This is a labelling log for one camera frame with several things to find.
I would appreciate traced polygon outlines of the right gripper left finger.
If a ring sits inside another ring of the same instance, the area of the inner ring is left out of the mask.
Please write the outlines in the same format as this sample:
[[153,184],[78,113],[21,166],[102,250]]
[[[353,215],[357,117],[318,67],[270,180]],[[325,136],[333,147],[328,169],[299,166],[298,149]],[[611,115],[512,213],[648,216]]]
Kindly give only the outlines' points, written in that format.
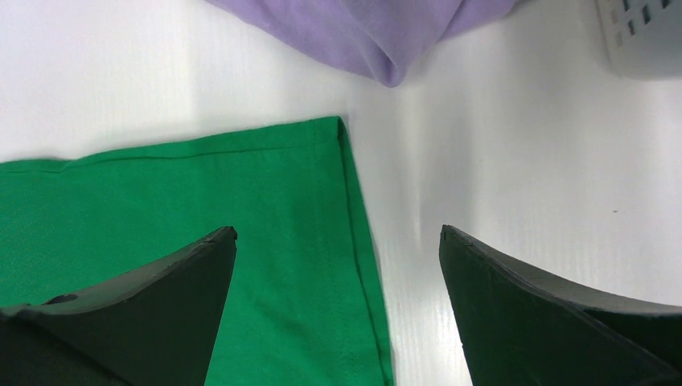
[[2,384],[204,384],[236,240],[218,228],[97,285],[2,308]]

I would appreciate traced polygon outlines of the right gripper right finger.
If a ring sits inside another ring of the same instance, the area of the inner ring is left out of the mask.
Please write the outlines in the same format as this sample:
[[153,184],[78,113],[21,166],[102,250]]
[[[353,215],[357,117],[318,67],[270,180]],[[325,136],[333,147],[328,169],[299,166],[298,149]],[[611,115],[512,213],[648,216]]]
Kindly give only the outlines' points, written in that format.
[[439,261],[473,384],[680,384],[679,306],[567,280],[449,225]]

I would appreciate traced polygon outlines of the green t shirt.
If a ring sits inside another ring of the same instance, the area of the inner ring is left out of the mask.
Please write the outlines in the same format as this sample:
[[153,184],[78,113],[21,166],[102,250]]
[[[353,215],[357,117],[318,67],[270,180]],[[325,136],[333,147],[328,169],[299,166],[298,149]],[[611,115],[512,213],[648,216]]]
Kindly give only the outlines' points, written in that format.
[[220,227],[236,263],[209,385],[390,385],[388,322],[343,121],[1,165],[1,303],[115,277]]

